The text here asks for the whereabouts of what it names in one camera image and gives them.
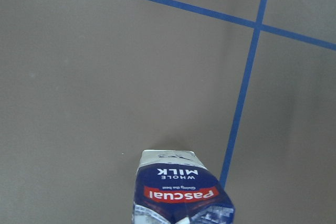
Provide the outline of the blue white milk carton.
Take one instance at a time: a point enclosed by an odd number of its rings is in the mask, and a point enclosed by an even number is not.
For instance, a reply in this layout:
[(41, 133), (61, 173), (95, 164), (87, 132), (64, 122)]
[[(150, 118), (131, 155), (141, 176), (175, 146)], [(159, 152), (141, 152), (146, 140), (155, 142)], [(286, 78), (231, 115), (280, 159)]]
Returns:
[(235, 207), (192, 151), (144, 150), (132, 223), (233, 223)]

